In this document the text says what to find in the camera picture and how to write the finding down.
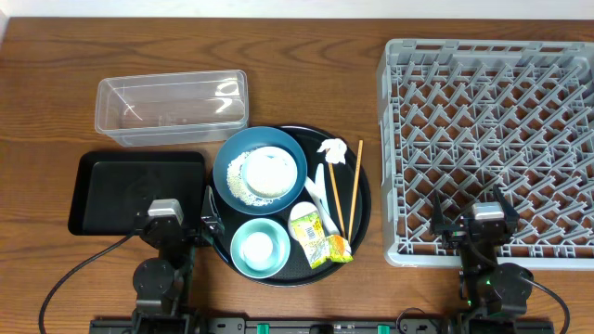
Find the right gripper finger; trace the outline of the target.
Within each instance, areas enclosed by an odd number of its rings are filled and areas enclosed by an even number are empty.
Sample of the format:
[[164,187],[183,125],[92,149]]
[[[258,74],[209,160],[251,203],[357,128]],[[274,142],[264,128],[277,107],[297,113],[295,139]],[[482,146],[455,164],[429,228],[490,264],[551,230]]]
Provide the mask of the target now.
[[444,210],[442,208],[442,201],[438,191],[433,193],[432,199],[433,212],[430,221],[430,229],[433,235],[443,236],[450,234],[453,227],[446,221]]
[[520,219],[519,213],[517,213],[513,206],[506,200],[499,186],[493,186],[493,195],[504,213],[503,220],[505,221],[507,231],[515,232]]

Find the small light blue cup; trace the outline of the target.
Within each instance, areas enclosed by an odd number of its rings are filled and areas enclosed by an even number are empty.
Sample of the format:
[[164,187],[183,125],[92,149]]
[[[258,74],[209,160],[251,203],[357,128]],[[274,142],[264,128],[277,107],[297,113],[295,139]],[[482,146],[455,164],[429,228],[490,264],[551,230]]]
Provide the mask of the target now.
[[274,244],[264,232],[249,234],[241,245],[245,263],[253,270],[263,271],[271,266]]

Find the yellow green snack wrapper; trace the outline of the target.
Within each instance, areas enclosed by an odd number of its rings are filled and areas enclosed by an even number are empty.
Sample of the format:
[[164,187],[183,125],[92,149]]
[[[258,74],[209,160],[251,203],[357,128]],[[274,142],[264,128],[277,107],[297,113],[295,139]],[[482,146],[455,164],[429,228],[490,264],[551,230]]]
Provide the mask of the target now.
[[290,227],[307,262],[316,269],[326,261],[350,263],[354,258],[348,241],[340,235],[327,236],[316,212],[291,220]]

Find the white tissue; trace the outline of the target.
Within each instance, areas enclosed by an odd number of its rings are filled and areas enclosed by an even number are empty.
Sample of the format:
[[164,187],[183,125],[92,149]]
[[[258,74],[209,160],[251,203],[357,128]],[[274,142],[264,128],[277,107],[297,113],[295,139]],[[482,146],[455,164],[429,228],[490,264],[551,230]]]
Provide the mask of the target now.
[[329,164],[345,164],[345,154],[348,147],[340,138],[324,140],[317,153],[325,154],[325,161]]

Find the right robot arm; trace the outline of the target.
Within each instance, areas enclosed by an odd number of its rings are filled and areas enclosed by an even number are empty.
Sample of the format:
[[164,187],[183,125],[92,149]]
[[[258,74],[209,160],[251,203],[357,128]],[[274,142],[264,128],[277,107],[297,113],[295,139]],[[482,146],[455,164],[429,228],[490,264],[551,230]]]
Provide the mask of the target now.
[[471,205],[471,213],[448,222],[438,194],[432,198],[431,233],[447,250],[459,252],[460,297],[469,309],[447,319],[444,333],[516,333],[515,319],[527,312],[531,272],[515,263],[499,263],[497,247],[508,243],[519,213],[498,186],[494,200]]

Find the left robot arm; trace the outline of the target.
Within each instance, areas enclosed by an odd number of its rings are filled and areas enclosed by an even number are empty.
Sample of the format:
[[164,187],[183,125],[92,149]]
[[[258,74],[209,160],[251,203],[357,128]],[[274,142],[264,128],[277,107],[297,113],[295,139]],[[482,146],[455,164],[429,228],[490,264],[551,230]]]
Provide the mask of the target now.
[[195,249],[214,244],[224,227],[214,202],[213,189],[205,188],[197,222],[183,227],[184,214],[177,199],[155,199],[148,216],[135,232],[159,255],[142,262],[134,272],[136,308],[133,334],[206,333],[206,321],[188,306]]

